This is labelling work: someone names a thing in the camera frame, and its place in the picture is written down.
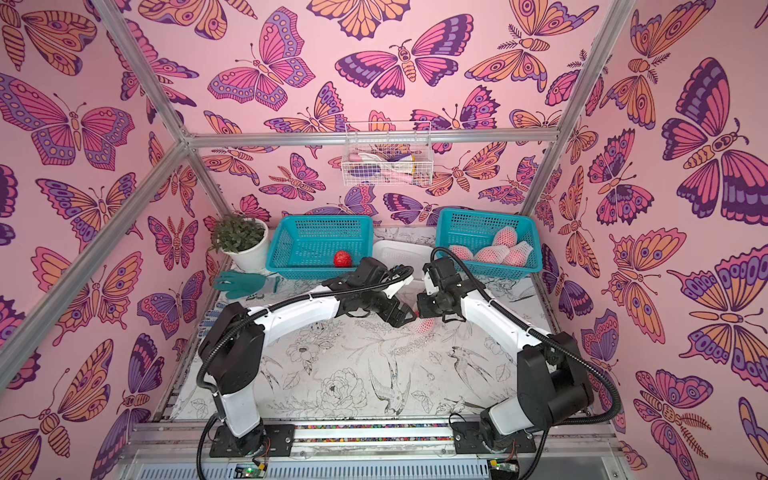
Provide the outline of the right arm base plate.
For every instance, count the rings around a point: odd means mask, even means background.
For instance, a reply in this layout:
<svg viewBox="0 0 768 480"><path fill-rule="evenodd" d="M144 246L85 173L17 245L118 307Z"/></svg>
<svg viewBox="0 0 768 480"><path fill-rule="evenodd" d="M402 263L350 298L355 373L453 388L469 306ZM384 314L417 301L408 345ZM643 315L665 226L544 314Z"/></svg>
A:
<svg viewBox="0 0 768 480"><path fill-rule="evenodd" d="M454 449L457 454L534 453L537 449L532 435L524 431L501 435L480 422L450 422Z"/></svg>

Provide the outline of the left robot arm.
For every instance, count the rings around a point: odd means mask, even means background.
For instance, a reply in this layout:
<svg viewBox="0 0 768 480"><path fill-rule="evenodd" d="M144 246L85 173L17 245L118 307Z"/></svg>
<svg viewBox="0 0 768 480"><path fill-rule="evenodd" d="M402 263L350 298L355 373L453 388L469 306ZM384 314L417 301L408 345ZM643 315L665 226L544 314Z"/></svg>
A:
<svg viewBox="0 0 768 480"><path fill-rule="evenodd" d="M415 319L413 310L396 294L412 282L389 280L366 286L328 281L281 302L247 309L225 307L199 350L199 388L209 391L215 417L236 439L256 436L263 429L253 394L264 349L294 331L362 310L399 327Z"/></svg>

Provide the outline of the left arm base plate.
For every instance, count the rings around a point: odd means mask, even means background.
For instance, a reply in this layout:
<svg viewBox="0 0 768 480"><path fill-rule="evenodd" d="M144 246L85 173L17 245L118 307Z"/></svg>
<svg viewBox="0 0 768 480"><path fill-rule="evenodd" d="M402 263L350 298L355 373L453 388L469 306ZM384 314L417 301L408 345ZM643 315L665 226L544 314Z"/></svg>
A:
<svg viewBox="0 0 768 480"><path fill-rule="evenodd" d="M211 458L288 457L294 443L294 424L257 426L254 433L234 436L226 425L216 430L209 450Z"/></svg>

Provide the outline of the right teal plastic basket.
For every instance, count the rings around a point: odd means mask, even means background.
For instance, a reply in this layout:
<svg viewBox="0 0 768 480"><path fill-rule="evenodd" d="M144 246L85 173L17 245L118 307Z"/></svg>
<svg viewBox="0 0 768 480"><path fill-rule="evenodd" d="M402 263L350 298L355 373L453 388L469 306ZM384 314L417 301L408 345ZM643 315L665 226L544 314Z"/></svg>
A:
<svg viewBox="0 0 768 480"><path fill-rule="evenodd" d="M519 241L527 242L533 251L522 267L467 261L475 276L520 280L542 270L541 242L535 222L526 216L444 208L438 216L436 246L467 247L473 254L492 245L495 235L504 227L513 228Z"/></svg>

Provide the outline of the white plastic tray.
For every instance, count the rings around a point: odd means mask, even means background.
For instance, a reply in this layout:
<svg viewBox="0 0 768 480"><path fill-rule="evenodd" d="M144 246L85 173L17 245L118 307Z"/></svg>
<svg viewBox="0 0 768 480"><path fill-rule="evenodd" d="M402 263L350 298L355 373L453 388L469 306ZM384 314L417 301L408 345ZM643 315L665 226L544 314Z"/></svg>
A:
<svg viewBox="0 0 768 480"><path fill-rule="evenodd" d="M432 249L429 246L393 240L379 240L373 244L372 256L388 268L398 265L414 269L413 278L423 279L423 266L430 261Z"/></svg>

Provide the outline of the teal plastic basket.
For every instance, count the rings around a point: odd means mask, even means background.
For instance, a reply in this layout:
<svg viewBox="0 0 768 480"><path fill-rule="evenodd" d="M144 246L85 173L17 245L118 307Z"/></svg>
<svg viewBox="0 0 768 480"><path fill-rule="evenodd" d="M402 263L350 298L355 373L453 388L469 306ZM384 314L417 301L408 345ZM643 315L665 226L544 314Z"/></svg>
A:
<svg viewBox="0 0 768 480"><path fill-rule="evenodd" d="M289 280L324 281L357 268L372 255L373 220L360 215L294 215L280 221L266 269ZM337 251L352 255L351 268L336 268Z"/></svg>
<svg viewBox="0 0 768 480"><path fill-rule="evenodd" d="M467 247L473 254L492 245L495 235L504 227L513 228L519 241L527 242L533 251L522 267L467 261L475 276L520 280L542 270L541 242L535 222L526 216L444 208L438 216L436 246Z"/></svg>

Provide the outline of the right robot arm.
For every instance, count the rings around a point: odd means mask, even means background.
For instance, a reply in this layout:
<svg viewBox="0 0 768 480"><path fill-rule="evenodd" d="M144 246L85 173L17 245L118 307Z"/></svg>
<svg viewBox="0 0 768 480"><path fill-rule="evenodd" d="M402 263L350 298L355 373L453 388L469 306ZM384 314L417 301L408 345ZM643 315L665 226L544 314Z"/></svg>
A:
<svg viewBox="0 0 768 480"><path fill-rule="evenodd" d="M610 422L622 413L618 388L581 357L569 334L532 325L468 280L424 284L417 296L423 318L457 316L516 356L516 393L483 410L480 426L486 436Z"/></svg>

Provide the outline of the left teal plastic basket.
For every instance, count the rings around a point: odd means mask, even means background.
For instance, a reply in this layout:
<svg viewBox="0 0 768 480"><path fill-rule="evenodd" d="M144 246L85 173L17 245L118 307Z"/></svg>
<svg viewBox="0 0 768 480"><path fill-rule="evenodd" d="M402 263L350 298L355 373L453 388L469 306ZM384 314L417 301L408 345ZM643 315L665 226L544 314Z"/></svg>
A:
<svg viewBox="0 0 768 480"><path fill-rule="evenodd" d="M266 269L289 280L324 281L357 268L372 255L373 220L360 215L294 215L280 221ZM351 268L336 268L337 251L352 255Z"/></svg>

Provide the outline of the green garden glove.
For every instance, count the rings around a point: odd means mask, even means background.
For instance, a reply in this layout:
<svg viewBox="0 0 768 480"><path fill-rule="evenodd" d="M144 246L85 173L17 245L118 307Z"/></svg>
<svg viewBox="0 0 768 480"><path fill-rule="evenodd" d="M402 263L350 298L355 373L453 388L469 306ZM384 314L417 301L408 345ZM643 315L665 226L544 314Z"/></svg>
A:
<svg viewBox="0 0 768 480"><path fill-rule="evenodd" d="M258 293L266 282L267 277L258 273L228 270L215 278L213 287L223 292L228 299L238 299Z"/></svg>

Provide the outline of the aluminium front rail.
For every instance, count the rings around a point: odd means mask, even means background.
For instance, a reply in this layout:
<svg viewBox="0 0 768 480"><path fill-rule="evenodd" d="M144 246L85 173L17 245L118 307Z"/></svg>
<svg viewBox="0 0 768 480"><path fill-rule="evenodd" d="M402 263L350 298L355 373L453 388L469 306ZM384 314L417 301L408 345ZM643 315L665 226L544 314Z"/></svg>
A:
<svg viewBox="0 0 768 480"><path fill-rule="evenodd" d="M558 427L542 441L522 433L493 451L474 417L287 421L266 425L261 454L237 457L202 423L135 429L114 479L631 479L606 425Z"/></svg>

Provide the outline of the potted green plant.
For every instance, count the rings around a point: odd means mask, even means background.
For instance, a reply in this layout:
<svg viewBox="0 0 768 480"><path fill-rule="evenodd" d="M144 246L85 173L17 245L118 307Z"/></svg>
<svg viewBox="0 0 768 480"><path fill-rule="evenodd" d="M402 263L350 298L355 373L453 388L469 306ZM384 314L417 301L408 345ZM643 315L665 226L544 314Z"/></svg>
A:
<svg viewBox="0 0 768 480"><path fill-rule="evenodd" d="M256 218L227 215L215 220L211 232L212 248L224 253L245 273L266 269L269 227Z"/></svg>

